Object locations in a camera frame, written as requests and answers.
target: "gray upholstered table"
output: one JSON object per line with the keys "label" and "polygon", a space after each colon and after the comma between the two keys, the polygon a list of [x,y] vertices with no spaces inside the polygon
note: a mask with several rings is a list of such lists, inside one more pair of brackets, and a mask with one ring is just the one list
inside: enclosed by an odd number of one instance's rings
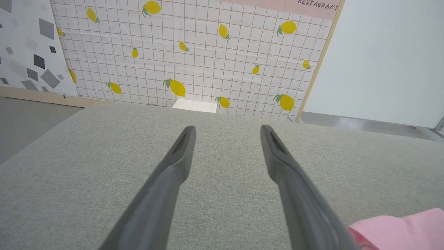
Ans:
{"label": "gray upholstered table", "polygon": [[0,249],[96,249],[181,130],[197,129],[168,249],[289,249],[259,128],[271,125],[345,224],[444,207],[444,144],[314,125],[108,105],[0,165]]}

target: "wooden frame edge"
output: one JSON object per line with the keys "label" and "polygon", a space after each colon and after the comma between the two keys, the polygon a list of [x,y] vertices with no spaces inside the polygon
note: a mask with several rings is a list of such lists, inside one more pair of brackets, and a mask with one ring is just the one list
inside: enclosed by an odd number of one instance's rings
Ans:
{"label": "wooden frame edge", "polygon": [[67,96],[57,93],[35,91],[28,89],[16,89],[13,87],[0,87],[0,97],[8,97],[8,98],[28,100],[28,101],[39,101],[39,102],[46,102],[46,103],[60,104],[66,106],[81,107],[81,108],[88,108],[96,105],[114,103],[109,101],[87,99],[83,97]]}
{"label": "wooden frame edge", "polygon": [[337,13],[336,13],[336,15],[335,15],[335,17],[333,19],[333,23],[332,23],[332,27],[330,29],[330,33],[329,33],[329,35],[327,37],[327,40],[325,41],[324,49],[321,52],[321,57],[320,57],[319,62],[317,64],[317,66],[316,66],[316,69],[314,70],[313,77],[311,78],[310,85],[308,86],[307,93],[305,94],[304,100],[302,101],[302,105],[301,105],[301,107],[299,109],[299,112],[297,113],[296,122],[299,122],[299,119],[301,118],[302,111],[304,110],[304,107],[305,107],[305,103],[307,102],[308,96],[310,95],[311,88],[313,87],[314,81],[316,80],[317,73],[319,72],[319,69],[321,68],[322,61],[324,60],[325,53],[327,52],[327,49],[329,48],[330,40],[332,39],[334,30],[336,29],[336,24],[337,24],[337,22],[339,20],[339,16],[341,15],[342,7],[344,7],[344,3],[345,3],[345,0],[341,0],[341,2],[339,3],[339,7],[338,7]]}

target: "yellow lemon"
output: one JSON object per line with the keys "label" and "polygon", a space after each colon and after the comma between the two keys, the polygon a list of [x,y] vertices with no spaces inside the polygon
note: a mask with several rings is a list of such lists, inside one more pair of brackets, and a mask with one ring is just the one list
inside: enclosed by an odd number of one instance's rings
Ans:
{"label": "yellow lemon", "polygon": [[72,69],[68,68],[69,73],[71,74],[72,77],[72,81],[74,83],[77,83],[77,78],[75,77],[74,71],[72,71]]}
{"label": "yellow lemon", "polygon": [[294,107],[294,100],[293,98],[284,95],[284,94],[280,94],[280,95],[276,95],[273,100],[276,99],[276,103],[278,103],[279,101],[281,102],[281,108],[283,110],[288,110],[291,111],[291,109]]}
{"label": "yellow lemon", "polygon": [[63,37],[66,36],[66,34],[65,34],[60,28],[57,28],[57,34],[58,34],[59,36],[63,36]]}
{"label": "yellow lemon", "polygon": [[142,15],[144,17],[146,17],[145,15],[150,15],[150,14],[157,14],[159,13],[159,11],[162,9],[162,7],[160,7],[160,5],[155,2],[155,1],[148,1],[142,9]]}
{"label": "yellow lemon", "polygon": [[95,15],[94,11],[90,8],[86,11],[86,14],[88,15],[89,19],[95,23],[100,23],[100,19]]}
{"label": "yellow lemon", "polygon": [[302,66],[303,66],[304,68],[306,68],[306,69],[311,69],[310,63],[309,63],[307,60],[304,61],[304,63],[302,64]]}
{"label": "yellow lemon", "polygon": [[133,52],[131,52],[131,55],[133,58],[136,58],[138,56],[139,52],[137,51],[136,47],[133,47]]}
{"label": "yellow lemon", "polygon": [[171,91],[176,95],[180,97],[185,97],[185,87],[183,84],[179,81],[176,81],[174,79],[168,79],[164,80],[162,85],[166,85],[166,88],[169,89],[171,86]]}
{"label": "yellow lemon", "polygon": [[253,68],[253,74],[257,74],[259,72],[259,64],[256,64]]}
{"label": "yellow lemon", "polygon": [[276,34],[277,36],[279,36],[279,34],[282,35],[282,32],[284,32],[285,34],[291,34],[296,30],[297,30],[296,24],[292,21],[287,21],[279,26],[279,28],[276,31]]}
{"label": "yellow lemon", "polygon": [[107,87],[110,88],[111,90],[114,91],[114,93],[121,95],[122,94],[122,89],[115,84],[114,82],[107,82]]}
{"label": "yellow lemon", "polygon": [[230,39],[231,36],[228,33],[228,30],[226,29],[225,25],[221,24],[221,26],[219,26],[219,35],[222,36],[223,39]]}
{"label": "yellow lemon", "polygon": [[216,97],[215,100],[220,102],[221,106],[224,108],[229,108],[229,106],[230,106],[230,101],[228,99],[226,99],[225,97]]}
{"label": "yellow lemon", "polygon": [[183,43],[183,42],[179,43],[179,48],[185,52],[190,50],[189,48],[186,47],[185,43]]}

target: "white grid wall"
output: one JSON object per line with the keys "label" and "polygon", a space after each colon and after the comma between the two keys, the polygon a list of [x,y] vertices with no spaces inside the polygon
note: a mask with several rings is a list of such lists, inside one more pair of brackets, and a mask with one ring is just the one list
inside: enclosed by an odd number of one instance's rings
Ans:
{"label": "white grid wall", "polygon": [[[178,98],[163,85],[175,79],[185,86],[185,99],[230,100],[219,113],[296,120],[332,20],[219,2],[156,1],[158,14],[144,17],[147,0],[51,0],[67,65],[77,77],[80,96],[114,102],[171,107]],[[87,9],[100,19],[91,21]],[[279,36],[282,23],[297,31]],[[223,39],[223,24],[232,36]],[[182,51],[184,42],[189,51]],[[133,47],[138,56],[133,58]],[[303,67],[307,60],[311,68]],[[253,74],[259,64],[260,70]],[[122,94],[105,84],[114,82]],[[273,100],[294,99],[292,111]]]}

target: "pink cloth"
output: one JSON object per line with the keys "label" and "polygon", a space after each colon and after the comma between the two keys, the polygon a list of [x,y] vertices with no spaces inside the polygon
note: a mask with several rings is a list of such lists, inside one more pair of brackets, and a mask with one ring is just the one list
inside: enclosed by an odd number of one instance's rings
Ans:
{"label": "pink cloth", "polygon": [[444,249],[444,211],[434,208],[403,218],[378,216],[354,223],[349,231],[362,250]]}

